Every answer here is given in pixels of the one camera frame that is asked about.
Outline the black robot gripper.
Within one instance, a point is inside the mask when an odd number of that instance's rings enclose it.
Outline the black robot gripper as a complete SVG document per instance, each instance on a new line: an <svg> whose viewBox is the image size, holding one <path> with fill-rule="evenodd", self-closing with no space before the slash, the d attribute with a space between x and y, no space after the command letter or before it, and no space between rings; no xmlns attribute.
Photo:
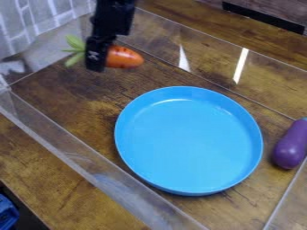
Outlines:
<svg viewBox="0 0 307 230"><path fill-rule="evenodd" d="M100 73L107 66L108 50L118 35L128 35L136 0L96 0L91 17L92 35L86 42L86 67Z"/></svg>

